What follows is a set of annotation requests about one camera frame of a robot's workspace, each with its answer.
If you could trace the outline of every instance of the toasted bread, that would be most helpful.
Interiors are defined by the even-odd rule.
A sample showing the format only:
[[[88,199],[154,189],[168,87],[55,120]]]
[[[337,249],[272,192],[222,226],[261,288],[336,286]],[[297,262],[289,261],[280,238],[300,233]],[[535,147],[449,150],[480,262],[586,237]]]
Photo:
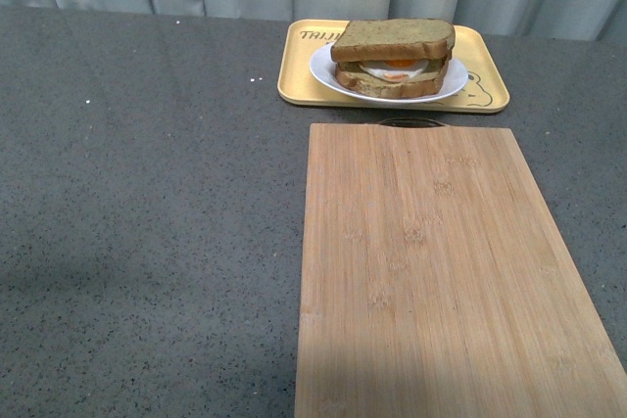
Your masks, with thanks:
[[[344,88],[373,98],[400,99],[434,95],[440,91],[450,55],[429,62],[427,71],[414,80],[387,82],[363,71],[357,63],[338,63],[335,78]]]
[[[455,46],[455,28],[438,19],[352,21],[331,46],[336,63],[438,59]]]

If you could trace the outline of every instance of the wooden cutting board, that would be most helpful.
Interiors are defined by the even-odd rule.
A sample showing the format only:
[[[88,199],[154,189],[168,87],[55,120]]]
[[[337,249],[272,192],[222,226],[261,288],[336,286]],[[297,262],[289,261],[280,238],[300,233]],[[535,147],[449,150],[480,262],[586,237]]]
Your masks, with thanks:
[[[311,128],[296,417],[627,417],[508,129]]]

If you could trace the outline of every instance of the plastic tray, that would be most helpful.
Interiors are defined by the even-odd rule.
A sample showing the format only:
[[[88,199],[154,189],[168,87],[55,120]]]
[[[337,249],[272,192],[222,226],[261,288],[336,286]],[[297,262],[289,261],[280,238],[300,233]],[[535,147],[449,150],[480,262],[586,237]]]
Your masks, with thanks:
[[[453,50],[468,68],[468,82],[461,91],[437,102],[383,105],[345,96],[318,82],[310,72],[310,57],[325,43],[335,41],[347,21],[300,20],[290,25],[278,77],[278,93],[294,105],[314,107],[393,108],[455,113],[495,113],[509,102],[501,79],[481,35],[467,26],[456,25]]]

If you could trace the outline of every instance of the sandwich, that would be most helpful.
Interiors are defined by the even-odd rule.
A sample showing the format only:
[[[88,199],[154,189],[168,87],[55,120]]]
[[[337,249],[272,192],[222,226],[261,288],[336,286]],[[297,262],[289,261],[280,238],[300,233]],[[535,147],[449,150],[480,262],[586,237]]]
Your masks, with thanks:
[[[331,46],[335,78],[374,98],[417,98],[442,88],[455,46],[452,24],[438,19],[351,21]]]

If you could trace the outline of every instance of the speckled countertop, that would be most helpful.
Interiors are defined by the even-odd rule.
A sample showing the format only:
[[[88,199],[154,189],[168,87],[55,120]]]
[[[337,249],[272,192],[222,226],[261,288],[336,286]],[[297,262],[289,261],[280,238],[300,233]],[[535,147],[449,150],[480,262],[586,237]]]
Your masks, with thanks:
[[[509,127],[627,364],[627,50],[486,37],[492,116],[289,105],[288,23],[0,9],[0,415],[292,416],[309,125]]]

